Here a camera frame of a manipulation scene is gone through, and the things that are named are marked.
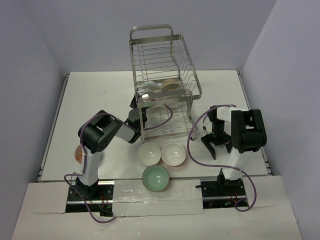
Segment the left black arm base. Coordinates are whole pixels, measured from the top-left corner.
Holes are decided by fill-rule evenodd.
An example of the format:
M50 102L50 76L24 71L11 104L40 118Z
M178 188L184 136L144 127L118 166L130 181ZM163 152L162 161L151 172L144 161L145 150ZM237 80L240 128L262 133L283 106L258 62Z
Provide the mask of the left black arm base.
M76 185L70 186L66 200L66 213L88 213L82 197L74 190ZM95 194L86 200L90 211L100 217L113 217L113 193L114 184L98 184Z

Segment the red patterned bowl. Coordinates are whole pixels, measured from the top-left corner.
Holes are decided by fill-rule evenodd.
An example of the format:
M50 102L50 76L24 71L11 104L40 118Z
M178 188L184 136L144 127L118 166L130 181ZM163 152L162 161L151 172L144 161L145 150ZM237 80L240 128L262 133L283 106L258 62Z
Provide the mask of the red patterned bowl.
M75 160L81 164L84 158L84 151L81 145L78 145L74 151Z

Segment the pale green bowl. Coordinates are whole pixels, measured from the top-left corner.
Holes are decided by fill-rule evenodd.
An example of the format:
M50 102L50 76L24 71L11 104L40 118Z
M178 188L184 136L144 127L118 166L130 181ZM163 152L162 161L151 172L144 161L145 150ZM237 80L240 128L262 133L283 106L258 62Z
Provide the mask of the pale green bowl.
M169 173L160 165L148 166L142 174L144 187L151 192L161 192L169 184Z

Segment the white bowl beige outside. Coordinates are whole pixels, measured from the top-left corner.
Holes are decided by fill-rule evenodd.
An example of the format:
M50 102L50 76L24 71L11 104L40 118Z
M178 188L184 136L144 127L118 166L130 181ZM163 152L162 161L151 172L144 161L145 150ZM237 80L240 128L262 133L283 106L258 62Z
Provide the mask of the white bowl beige outside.
M161 91L165 92L165 91L169 91L169 90L175 90L177 88L179 88L180 85L180 81L176 78L168 78L166 80L164 80L161 84Z

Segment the aluminium table edge rail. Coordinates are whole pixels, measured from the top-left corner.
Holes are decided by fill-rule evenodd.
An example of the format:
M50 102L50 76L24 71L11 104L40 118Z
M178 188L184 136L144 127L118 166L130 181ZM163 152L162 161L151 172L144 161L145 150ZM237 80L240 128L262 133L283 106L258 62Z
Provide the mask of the aluminium table edge rail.
M57 107L56 107L56 110L55 110L52 126L51 126L51 129L50 129L50 132L49 132L49 136L48 136L48 140L47 140L46 146L45 146L45 150L44 150L42 162L41 162L41 165L40 165L40 168L39 168L38 176L37 176L37 179L35 181L36 183L40 182L41 179L42 179L43 171L44 171L44 168L45 168L46 160L47 160L47 157L48 157L50 145L51 145L51 142L52 142L53 134L54 134L54 131L55 131L57 119L58 119L58 116L59 116L61 104L62 104L64 95L65 95L65 91L66 91L66 87L67 87L67 84L68 84L69 77L70 77L70 73L65 73L64 74L62 90L61 90L61 93L60 93L60 96L59 96L59 100L58 100L58 104L57 104Z

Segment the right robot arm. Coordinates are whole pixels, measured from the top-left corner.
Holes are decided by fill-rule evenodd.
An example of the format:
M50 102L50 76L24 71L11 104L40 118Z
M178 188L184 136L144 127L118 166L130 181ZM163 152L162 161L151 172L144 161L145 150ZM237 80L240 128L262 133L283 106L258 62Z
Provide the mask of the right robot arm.
M250 161L250 153L260 150L267 143L262 112L259 109L240 109L233 105L214 105L206 114L211 122L211 132L201 142L216 159L215 147L224 146L229 153L228 167L220 170L218 192L229 195L234 183L242 177L242 170Z

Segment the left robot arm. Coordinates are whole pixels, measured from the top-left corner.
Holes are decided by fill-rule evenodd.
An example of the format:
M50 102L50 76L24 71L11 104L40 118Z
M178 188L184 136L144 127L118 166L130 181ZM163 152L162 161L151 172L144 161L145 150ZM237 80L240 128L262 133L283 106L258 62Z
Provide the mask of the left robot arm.
M136 94L130 103L131 110L125 121L114 115L100 110L91 117L78 130L80 145L83 149L81 174L76 178L75 184L79 193L86 199L93 199L98 193L98 168L99 162L107 146L114 137L118 137L127 143L133 144L141 136L141 127L147 121L146 110L140 115L137 107Z

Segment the steel two-tier dish rack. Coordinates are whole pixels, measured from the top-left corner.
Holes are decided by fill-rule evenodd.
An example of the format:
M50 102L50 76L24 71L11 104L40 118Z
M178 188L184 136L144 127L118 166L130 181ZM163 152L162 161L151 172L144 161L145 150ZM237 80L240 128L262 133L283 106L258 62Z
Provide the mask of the steel two-tier dish rack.
M192 105L202 88L183 34L169 24L135 26L129 47L141 140L194 140Z

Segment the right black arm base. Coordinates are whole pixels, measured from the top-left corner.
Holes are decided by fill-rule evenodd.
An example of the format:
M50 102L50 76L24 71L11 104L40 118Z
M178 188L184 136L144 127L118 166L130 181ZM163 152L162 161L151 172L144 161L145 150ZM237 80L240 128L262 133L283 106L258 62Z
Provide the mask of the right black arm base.
M243 181L227 180L220 174L216 180L203 180L195 188L201 189L204 209L248 207Z

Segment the white bowl pink rim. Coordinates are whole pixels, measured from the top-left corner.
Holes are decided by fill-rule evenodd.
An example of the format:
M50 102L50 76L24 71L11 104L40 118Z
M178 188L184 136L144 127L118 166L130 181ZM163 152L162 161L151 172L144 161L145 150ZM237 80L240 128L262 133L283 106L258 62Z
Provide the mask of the white bowl pink rim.
M178 143L168 143L162 148L161 157L167 165L176 167L185 161L186 151Z

